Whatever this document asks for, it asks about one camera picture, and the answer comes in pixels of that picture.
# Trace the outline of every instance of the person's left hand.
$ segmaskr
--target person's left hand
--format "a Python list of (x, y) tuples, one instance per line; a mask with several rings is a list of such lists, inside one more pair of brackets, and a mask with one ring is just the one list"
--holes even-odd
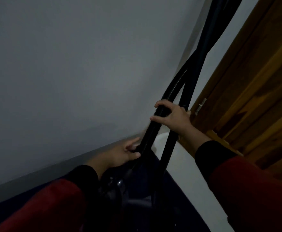
[(130, 152), (136, 149), (133, 144), (139, 139), (140, 138), (137, 137), (117, 145), (106, 152), (100, 153), (91, 158), (86, 165), (91, 166), (96, 171), (98, 178), (100, 179), (108, 168), (121, 166), (128, 161), (135, 160), (141, 156), (139, 152)]

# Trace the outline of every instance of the sleeve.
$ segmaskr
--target sleeve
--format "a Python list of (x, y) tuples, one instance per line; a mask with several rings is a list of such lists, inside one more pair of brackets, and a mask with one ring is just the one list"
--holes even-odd
[(196, 163), (235, 231), (282, 231), (282, 183), (216, 141)]
[(81, 165), (35, 194), (20, 210), (0, 224), (0, 232), (79, 231), (86, 207), (95, 201), (98, 176)]

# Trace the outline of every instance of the gray baseboard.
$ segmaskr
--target gray baseboard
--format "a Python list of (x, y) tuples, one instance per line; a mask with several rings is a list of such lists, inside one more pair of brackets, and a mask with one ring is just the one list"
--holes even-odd
[(78, 165), (84, 164), (90, 157), (94, 156), (97, 153), (106, 151), (112, 146), (119, 144), (125, 140), (139, 136), (139, 134), (125, 138), (118, 142), (114, 142), (103, 146), (101, 148), (92, 150), (90, 152), (84, 153), (82, 155), (76, 156), (69, 160), (62, 161), (58, 164), (54, 164), (43, 168), (39, 171), (27, 174), (25, 176), (19, 177), (12, 181), (0, 185), (0, 202), (10, 199), (18, 194), (21, 194), (25, 191), (28, 191), (34, 187), (37, 187), (41, 184), (47, 183), (54, 179), (60, 178), (63, 175), (67, 174), (73, 168)]

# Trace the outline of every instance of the brown wooden door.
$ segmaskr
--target brown wooden door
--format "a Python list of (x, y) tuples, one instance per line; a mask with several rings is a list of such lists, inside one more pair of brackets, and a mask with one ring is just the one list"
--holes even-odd
[(193, 125), (282, 181), (282, 0), (260, 0), (193, 113), (204, 98)]

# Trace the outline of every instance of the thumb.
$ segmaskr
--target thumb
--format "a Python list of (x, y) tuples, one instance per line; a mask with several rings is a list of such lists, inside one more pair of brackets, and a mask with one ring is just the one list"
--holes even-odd
[(128, 153), (128, 159), (129, 160), (135, 160), (138, 159), (141, 156), (141, 154), (139, 152), (135, 152), (135, 153)]
[(151, 121), (157, 122), (159, 124), (166, 125), (166, 117), (161, 117), (161, 116), (151, 116), (150, 117)]

